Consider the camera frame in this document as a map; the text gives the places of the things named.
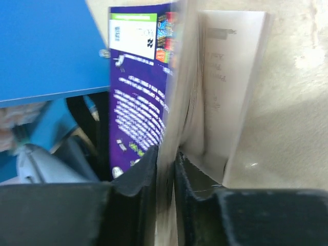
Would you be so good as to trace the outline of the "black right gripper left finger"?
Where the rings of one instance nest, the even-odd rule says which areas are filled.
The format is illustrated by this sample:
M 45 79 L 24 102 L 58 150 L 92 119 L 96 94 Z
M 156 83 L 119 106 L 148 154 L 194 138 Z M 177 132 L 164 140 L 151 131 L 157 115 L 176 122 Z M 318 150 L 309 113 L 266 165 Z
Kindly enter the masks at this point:
M 1 245 L 154 245 L 158 148 L 112 182 L 1 187 Z

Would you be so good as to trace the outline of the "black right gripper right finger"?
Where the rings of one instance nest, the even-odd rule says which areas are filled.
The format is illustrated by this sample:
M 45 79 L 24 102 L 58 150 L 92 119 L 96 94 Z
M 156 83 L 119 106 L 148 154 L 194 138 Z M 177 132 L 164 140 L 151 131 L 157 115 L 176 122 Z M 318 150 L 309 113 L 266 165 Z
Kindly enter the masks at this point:
M 181 152 L 175 162 L 179 245 L 327 245 L 327 192 L 228 189 Z

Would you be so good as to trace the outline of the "purple cover book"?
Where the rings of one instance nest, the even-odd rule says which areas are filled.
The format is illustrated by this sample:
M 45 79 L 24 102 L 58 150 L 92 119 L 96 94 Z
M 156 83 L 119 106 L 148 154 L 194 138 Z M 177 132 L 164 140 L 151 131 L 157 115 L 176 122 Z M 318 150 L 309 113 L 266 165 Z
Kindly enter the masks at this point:
M 111 171 L 140 167 L 159 146 L 157 245 L 178 244 L 175 154 L 219 182 L 232 163 L 270 26 L 267 12 L 202 1 L 109 9 Z

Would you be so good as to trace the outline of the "blue shelf unit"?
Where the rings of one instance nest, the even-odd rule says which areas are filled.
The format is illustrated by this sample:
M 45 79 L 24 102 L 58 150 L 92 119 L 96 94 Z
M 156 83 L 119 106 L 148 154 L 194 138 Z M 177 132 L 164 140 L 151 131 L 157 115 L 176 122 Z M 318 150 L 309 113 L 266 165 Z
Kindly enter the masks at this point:
M 85 1 L 1 1 L 1 181 L 34 144 L 54 153 L 71 136 L 109 181 L 109 63 Z

